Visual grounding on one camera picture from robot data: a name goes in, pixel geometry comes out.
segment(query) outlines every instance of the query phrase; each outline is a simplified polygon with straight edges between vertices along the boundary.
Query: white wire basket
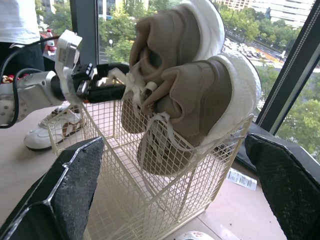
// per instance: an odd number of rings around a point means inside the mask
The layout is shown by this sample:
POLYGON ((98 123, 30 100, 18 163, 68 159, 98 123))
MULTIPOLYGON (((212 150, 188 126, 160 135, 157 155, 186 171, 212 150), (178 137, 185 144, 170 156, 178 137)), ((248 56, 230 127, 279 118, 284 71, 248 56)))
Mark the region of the white wire basket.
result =
MULTIPOLYGON (((123 104, 111 101, 79 106, 82 129, 56 144, 53 136, 57 129, 51 124, 52 148, 59 155, 77 142, 104 137, 104 154, 85 239, 161 240, 202 213, 215 199, 253 117, 248 116, 204 154, 177 154, 178 149, 166 140, 163 156, 171 158, 172 163, 183 162, 183 166, 168 174, 176 168, 166 161, 158 162, 165 171, 160 175, 154 174, 152 162, 147 166, 145 161, 147 167, 139 162, 137 152, 145 133, 127 131, 128 126, 146 129, 147 121, 135 117, 131 102, 126 102, 122 109, 123 104)), ((156 129, 166 129, 160 121, 153 124, 156 129)), ((174 138, 181 147, 190 147, 179 134, 175 133, 174 138)), ((154 151, 146 151, 145 155, 147 159, 156 159, 154 151)))

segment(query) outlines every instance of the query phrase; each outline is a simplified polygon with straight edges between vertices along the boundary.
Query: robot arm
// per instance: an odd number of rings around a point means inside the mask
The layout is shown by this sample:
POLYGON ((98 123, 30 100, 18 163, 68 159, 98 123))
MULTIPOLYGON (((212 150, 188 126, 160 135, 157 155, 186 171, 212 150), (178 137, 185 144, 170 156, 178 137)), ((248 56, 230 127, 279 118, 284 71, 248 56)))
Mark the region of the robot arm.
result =
MULTIPOLYGON (((129 66, 122 63, 97 66, 94 76, 92 64, 76 65, 79 59, 82 38, 66 30, 58 39, 55 72, 32 73, 17 81, 19 112, 17 122, 35 110, 59 106, 63 101, 71 104, 98 103, 121 99, 125 85, 98 86, 97 81, 106 77, 112 68, 124 73, 129 66)), ((0 85, 0 126, 8 125, 14 118, 15 102, 13 84, 0 85)))

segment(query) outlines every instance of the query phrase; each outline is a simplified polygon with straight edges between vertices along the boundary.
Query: black foam pad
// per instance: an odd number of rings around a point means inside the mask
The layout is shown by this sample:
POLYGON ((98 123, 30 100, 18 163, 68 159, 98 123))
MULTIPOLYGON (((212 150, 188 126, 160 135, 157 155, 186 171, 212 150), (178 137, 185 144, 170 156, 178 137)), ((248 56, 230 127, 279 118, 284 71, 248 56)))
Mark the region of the black foam pad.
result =
POLYGON ((104 151, 102 137, 65 149, 0 229, 2 240, 82 240, 104 151))
POLYGON ((300 146, 249 134, 246 154, 288 240, 320 240, 320 165, 300 146))

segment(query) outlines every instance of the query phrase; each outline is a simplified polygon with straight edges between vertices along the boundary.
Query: glass window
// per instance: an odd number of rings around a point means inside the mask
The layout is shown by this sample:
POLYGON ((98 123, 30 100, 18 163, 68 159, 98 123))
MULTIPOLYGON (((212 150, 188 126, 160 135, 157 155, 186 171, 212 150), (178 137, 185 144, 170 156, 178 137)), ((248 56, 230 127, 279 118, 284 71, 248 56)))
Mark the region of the glass window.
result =
MULTIPOLYGON (((313 1, 306 4, 309 4, 311 9, 313 1)), ((224 44, 224 51, 232 49, 242 53, 259 73, 262 97, 254 111, 255 120, 262 110, 307 16, 301 18, 301 15, 292 9, 296 13, 297 21, 290 21, 285 17, 281 18, 280 16, 286 16, 286 14, 282 12, 282 15, 279 15, 279 11, 276 11, 279 6, 269 0, 250 2, 248 7, 240 6, 240 10, 233 9, 236 8, 234 5, 228 6, 218 3, 214 3, 214 5, 221 14, 226 38, 229 39, 224 44)))
POLYGON ((302 146, 320 163, 319 64, 285 117, 276 136, 302 146))
MULTIPOLYGON (((35 0, 35 11, 41 37, 47 38, 50 35, 61 35, 67 29, 72 31, 70 3, 68 0, 35 0)), ((56 44, 56 40, 46 42, 43 55, 54 60, 56 57, 56 44)))
POLYGON ((152 13, 169 9, 179 0, 103 0, 106 15, 99 15, 99 63, 129 62, 136 38, 136 22, 152 13))
MULTIPOLYGON (((144 16, 166 10, 180 2, 179 0, 102 1, 105 1, 102 7, 106 8, 107 14, 100 15, 98 21, 100 63, 128 62, 130 49, 135 40, 136 22, 144 16)), ((234 0, 229 0, 229 5, 216 2, 214 5, 220 12, 225 25, 225 35, 229 39, 225 42, 223 50, 232 49, 244 54, 260 75, 262 97, 254 111, 258 117, 307 16, 296 14, 297 21, 290 21, 291 19, 281 18, 282 15, 276 15, 279 13, 276 11, 278 5, 269 0, 243 2, 244 5, 240 6, 239 3, 242 2, 234 0)), ((313 1, 306 4, 311 9, 313 1)))

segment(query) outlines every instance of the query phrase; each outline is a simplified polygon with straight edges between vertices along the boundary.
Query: building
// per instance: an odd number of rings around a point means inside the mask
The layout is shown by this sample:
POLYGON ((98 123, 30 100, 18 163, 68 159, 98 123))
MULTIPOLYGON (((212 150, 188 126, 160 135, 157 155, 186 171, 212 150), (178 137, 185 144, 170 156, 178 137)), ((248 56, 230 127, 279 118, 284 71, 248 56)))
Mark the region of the building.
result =
POLYGON ((285 20, 294 28, 302 27, 315 0, 253 0, 249 7, 257 12, 268 13, 272 22, 285 20))
MULTIPOLYGON (((124 0, 98 0, 97 11, 100 18, 107 19, 111 16, 113 7, 120 8, 123 6, 124 0)), ((144 8, 148 9, 149 0, 142 0, 144 8)))
POLYGON ((56 13, 54 8, 55 3, 63 3, 67 0, 42 0, 42 6, 44 7, 44 11, 52 12, 53 14, 56 13))
POLYGON ((252 0, 217 0, 219 4, 227 5, 228 8, 241 10, 250 5, 252 0))

